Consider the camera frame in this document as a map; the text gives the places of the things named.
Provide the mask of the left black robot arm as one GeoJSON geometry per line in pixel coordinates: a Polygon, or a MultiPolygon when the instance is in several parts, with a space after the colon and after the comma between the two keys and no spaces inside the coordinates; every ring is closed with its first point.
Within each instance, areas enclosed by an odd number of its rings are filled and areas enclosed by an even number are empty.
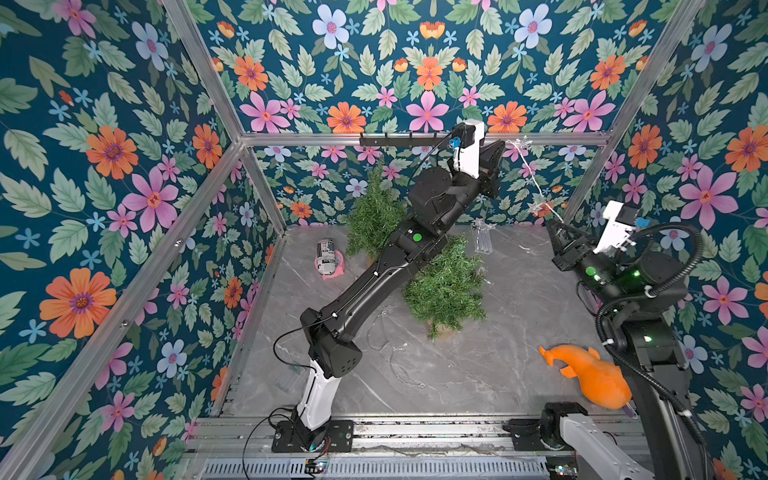
{"type": "Polygon", "coordinates": [[[504,149],[502,140],[481,147],[472,156],[479,162],[475,176],[441,167],[421,173],[408,192],[411,212],[388,236],[379,257],[338,298],[319,311],[302,313],[311,373],[293,412],[296,427],[313,436],[324,432],[341,378],[362,358],[354,343],[358,330],[396,288],[442,252],[449,230],[478,196],[498,194],[504,149]]]}

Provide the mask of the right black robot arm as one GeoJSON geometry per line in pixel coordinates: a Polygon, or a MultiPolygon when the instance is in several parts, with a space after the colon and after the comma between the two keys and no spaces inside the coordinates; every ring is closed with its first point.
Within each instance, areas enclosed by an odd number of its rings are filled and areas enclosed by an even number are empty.
{"type": "Polygon", "coordinates": [[[602,302],[595,315],[597,334],[628,377],[657,478],[708,479],[713,468],[691,409],[689,362],[662,317],[687,295],[685,280],[701,261],[704,243],[692,225],[640,229],[635,214],[621,207],[599,239],[559,220],[548,222],[553,262],[562,271],[576,272],[602,302]],[[686,261],[651,248],[629,262],[621,260],[626,246],[672,229],[689,235],[692,252],[686,261]]]}

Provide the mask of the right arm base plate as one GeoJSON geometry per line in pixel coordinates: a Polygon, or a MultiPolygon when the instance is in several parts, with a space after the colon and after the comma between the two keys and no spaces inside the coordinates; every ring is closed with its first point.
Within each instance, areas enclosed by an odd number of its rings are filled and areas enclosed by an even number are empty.
{"type": "Polygon", "coordinates": [[[581,413],[545,410],[539,419],[510,419],[502,425],[517,451],[573,451],[568,440],[584,444],[596,434],[591,417],[581,413]]]}

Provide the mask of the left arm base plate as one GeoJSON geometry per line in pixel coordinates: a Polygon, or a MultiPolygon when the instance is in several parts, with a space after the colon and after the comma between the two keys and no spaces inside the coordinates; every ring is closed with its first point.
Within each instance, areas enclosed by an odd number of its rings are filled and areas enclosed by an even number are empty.
{"type": "Polygon", "coordinates": [[[355,423],[330,420],[316,430],[299,421],[284,420],[277,424],[271,451],[273,453],[349,453],[352,450],[355,423]]]}

